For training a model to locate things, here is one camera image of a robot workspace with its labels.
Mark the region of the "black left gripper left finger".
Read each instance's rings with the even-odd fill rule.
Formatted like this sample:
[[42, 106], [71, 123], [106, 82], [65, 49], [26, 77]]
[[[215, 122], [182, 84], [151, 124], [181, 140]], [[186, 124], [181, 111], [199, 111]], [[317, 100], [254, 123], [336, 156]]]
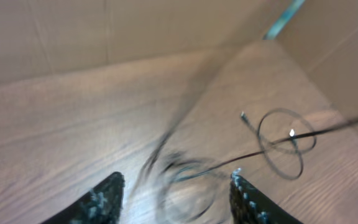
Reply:
[[42, 224], [117, 224], [121, 216], [124, 187], [124, 175], [113, 172]]

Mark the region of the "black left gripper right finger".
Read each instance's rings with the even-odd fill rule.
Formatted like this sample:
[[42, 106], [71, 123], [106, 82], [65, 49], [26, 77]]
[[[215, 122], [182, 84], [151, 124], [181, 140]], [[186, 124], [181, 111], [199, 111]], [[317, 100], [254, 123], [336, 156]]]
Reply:
[[240, 171], [231, 174], [229, 203], [233, 223], [302, 224], [243, 178]]

